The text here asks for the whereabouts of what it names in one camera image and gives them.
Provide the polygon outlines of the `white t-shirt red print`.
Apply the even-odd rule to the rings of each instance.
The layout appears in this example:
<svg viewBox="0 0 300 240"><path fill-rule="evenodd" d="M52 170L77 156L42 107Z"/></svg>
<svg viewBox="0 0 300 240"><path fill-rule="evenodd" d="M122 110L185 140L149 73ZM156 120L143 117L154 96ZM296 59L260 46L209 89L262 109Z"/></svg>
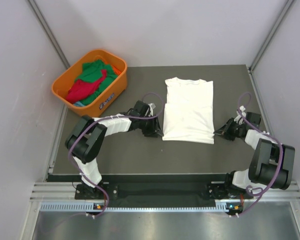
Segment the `white t-shirt red print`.
<svg viewBox="0 0 300 240"><path fill-rule="evenodd" d="M214 144L214 82L173 77L165 80L163 141Z"/></svg>

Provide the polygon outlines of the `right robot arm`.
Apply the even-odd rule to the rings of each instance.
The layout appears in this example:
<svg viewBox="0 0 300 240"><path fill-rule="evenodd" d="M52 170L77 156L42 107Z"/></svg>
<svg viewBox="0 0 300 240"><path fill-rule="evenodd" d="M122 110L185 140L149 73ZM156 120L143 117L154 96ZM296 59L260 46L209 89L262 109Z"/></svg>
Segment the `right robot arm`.
<svg viewBox="0 0 300 240"><path fill-rule="evenodd" d="M244 112L243 116L259 129L260 114ZM261 190L252 190L254 193L265 189L275 176L279 164L280 148L278 144L265 134L251 128L238 112L236 118L230 118L221 128L215 130L214 134L228 141L234 141L236 138L242 139L254 150L248 169L226 174L222 187L224 194L229 198L235 198L240 194L245 194L248 186L251 186L252 189L262 188ZM281 146L282 161L280 170L270 188L286 190L292 181L295 148L285 144Z"/></svg>

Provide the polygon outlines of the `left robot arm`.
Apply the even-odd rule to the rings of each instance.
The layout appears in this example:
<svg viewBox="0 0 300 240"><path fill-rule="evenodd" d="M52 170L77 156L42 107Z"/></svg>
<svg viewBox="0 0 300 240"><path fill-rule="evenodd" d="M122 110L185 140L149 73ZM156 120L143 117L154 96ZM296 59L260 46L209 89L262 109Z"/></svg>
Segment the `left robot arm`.
<svg viewBox="0 0 300 240"><path fill-rule="evenodd" d="M145 137L162 137L163 131L158 116L154 114L154 103L138 100L127 112L103 118L81 117L65 141L68 153L79 169L86 192L99 198L104 191L97 156L104 138L118 133L141 130Z"/></svg>

